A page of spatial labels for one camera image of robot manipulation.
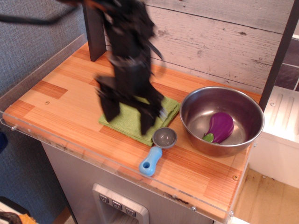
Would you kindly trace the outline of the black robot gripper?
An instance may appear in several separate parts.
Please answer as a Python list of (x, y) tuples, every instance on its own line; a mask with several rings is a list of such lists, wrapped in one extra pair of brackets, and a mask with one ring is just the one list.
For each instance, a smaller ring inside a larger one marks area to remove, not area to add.
[(98, 96), (107, 122), (120, 114), (120, 103), (140, 111), (141, 134), (154, 126), (157, 117), (162, 117), (164, 96), (150, 83), (151, 60), (130, 62), (110, 60), (114, 77), (98, 75)]

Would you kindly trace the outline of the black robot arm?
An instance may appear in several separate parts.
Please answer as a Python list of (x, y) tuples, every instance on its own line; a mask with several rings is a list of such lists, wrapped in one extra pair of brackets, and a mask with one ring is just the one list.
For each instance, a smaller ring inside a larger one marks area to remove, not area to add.
[(106, 120), (120, 114), (120, 103), (141, 114), (141, 134), (145, 135), (161, 116), (164, 96), (150, 83), (151, 52), (161, 53), (150, 43), (154, 23), (141, 0), (85, 0), (83, 4), (105, 13), (104, 28), (111, 44), (110, 63), (114, 76), (97, 76), (98, 96)]

